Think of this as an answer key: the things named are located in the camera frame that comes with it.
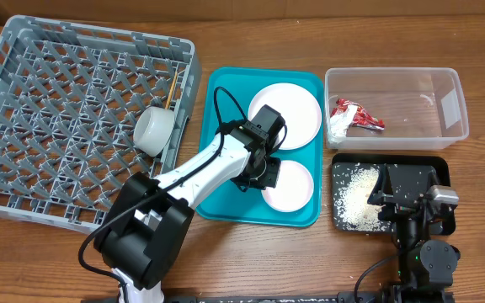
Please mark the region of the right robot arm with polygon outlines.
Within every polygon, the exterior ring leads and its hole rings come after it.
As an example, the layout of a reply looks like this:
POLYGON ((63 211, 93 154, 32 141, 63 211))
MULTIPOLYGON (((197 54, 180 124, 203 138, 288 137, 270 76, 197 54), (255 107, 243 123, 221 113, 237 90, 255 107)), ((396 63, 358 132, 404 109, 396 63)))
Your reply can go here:
POLYGON ((397 253, 368 268, 365 277, 375 268, 398 261, 397 282, 383 288, 374 302, 452 302, 446 288, 453 284, 453 273, 461 258, 460 251, 447 242, 433 240, 430 226, 445 223, 454 215, 459 197, 456 191, 440 183, 435 173, 429 175, 428 188, 412 198, 395 195, 390 169, 379 166, 379 177, 368 203, 381 207, 378 219, 391 223, 397 240, 397 253))

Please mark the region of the rice grains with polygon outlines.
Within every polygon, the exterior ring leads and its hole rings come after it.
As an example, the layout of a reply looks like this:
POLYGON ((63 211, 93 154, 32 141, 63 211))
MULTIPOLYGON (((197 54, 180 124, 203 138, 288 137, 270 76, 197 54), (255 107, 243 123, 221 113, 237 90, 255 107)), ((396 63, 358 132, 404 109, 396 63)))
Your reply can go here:
POLYGON ((333 164, 333 223, 337 229, 366 233, 387 232, 390 224, 379 221, 377 217, 381 207, 367 203, 378 174, 376 164, 333 164))

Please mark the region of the large white plate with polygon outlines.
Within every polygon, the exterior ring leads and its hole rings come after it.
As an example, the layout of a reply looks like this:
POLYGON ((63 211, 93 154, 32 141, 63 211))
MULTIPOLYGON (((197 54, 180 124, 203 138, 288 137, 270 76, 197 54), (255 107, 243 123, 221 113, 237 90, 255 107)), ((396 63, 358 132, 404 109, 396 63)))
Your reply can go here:
POLYGON ((265 105, 281 114, 287 131, 280 130, 277 142, 285 135, 281 150, 294 150, 310 143, 322 123, 322 111, 317 99, 305 88, 288 82, 271 84, 261 89, 252 99, 248 118, 252 119, 265 105))

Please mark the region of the wooden chopstick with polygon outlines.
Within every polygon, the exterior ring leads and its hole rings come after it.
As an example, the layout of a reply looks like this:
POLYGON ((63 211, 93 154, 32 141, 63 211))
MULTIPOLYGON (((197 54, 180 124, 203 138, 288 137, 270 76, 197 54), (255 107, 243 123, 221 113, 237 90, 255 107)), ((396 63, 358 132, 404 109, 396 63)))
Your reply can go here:
POLYGON ((174 73, 174 75, 173 75, 173 78, 172 78, 172 81, 171 81, 171 85, 170 85, 170 89, 169 89, 169 92, 168 92, 168 98, 167 98, 167 101, 166 101, 165 106, 164 106, 164 108, 166 110, 168 110, 170 108, 170 105, 171 105, 171 102, 172 102, 172 99, 173 99, 173 95, 174 95, 174 91, 175 91, 175 88, 176 88, 176 84, 177 84, 178 77, 179 77, 179 71, 176 70, 175 73, 174 73))

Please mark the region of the clear plastic bin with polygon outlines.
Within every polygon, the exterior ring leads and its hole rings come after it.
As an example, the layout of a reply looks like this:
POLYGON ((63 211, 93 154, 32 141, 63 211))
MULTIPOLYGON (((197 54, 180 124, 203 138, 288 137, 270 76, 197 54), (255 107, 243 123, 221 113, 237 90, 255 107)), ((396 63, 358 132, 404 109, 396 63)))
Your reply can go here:
POLYGON ((325 74, 323 127, 326 145, 344 150, 440 150, 470 133, 458 73, 448 67, 338 67, 325 74), (360 104, 384 130, 350 126, 332 138, 338 99, 360 104))

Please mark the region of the grey plastic dish rack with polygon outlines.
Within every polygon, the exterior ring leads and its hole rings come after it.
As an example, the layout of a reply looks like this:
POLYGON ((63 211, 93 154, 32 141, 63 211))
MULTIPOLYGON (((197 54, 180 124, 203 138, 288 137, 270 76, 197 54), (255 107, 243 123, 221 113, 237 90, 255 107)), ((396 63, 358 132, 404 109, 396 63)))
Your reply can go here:
POLYGON ((0 34, 0 217, 89 233, 123 183, 172 170, 200 85, 183 38, 16 15, 0 34), (175 122, 155 157, 136 148, 149 107, 175 122))

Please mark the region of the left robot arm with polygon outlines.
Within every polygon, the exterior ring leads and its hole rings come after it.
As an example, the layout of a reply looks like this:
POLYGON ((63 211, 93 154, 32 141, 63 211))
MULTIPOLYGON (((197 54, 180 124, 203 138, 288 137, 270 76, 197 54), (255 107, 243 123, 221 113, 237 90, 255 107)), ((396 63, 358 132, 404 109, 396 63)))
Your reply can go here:
POLYGON ((121 302, 159 286, 179 251, 196 206, 224 183, 239 190, 273 188, 280 159, 277 137, 286 132, 280 113, 265 105, 250 120, 220 125, 206 149, 174 170, 148 178, 132 175, 123 185, 93 246, 117 279, 121 302))

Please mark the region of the teal plastic tray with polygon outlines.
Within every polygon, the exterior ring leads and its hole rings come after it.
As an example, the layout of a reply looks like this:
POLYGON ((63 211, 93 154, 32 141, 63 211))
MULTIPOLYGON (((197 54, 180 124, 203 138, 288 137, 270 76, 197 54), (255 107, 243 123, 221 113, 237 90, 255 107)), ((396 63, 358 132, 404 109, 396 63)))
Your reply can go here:
POLYGON ((301 209, 292 212, 280 212, 267 205, 260 190, 249 189, 244 193, 233 182, 228 181, 197 207, 197 212, 202 217, 218 221, 293 227, 310 226, 319 217, 321 212, 323 154, 321 118, 324 102, 323 84, 315 74, 242 67, 217 69, 211 74, 207 86, 199 149, 203 150, 211 143, 218 127, 213 99, 215 88, 226 88, 234 95, 243 109, 250 110, 253 97, 263 88, 276 83, 291 83, 305 88, 319 105, 319 109, 315 111, 317 117, 314 120, 317 123, 317 133, 312 140, 297 149, 286 150, 282 148, 275 153, 282 160, 299 162, 309 171, 313 181, 310 190, 312 196, 301 209))

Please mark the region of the red snack wrapper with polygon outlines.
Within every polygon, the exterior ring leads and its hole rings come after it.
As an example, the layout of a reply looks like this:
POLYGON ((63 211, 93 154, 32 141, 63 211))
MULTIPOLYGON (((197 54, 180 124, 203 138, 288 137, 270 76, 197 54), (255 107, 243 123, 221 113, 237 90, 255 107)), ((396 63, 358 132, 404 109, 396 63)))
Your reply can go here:
POLYGON ((384 130, 385 124, 368 113, 360 104, 339 98, 329 118, 328 134, 333 139, 345 138, 350 126, 369 130, 384 130))

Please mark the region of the grey bowl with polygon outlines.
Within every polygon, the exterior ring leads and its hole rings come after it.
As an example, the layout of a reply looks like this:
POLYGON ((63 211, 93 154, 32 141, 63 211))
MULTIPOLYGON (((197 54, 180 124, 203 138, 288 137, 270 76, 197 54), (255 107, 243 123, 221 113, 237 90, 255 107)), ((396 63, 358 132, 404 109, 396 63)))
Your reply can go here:
POLYGON ((174 122, 173 111, 154 106, 147 108, 136 122, 134 145, 147 155, 155 157, 168 144, 174 122))

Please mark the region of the black rectangular tray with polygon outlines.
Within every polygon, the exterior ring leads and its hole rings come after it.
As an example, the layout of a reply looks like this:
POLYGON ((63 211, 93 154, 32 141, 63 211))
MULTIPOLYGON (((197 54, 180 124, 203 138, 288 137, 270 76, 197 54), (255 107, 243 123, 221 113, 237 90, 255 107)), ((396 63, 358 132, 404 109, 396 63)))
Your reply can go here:
POLYGON ((416 199, 432 185, 450 185, 449 168, 441 157, 339 153, 333 157, 333 224, 340 231, 389 233, 391 224, 377 217, 378 205, 367 200, 385 165, 397 198, 416 199))

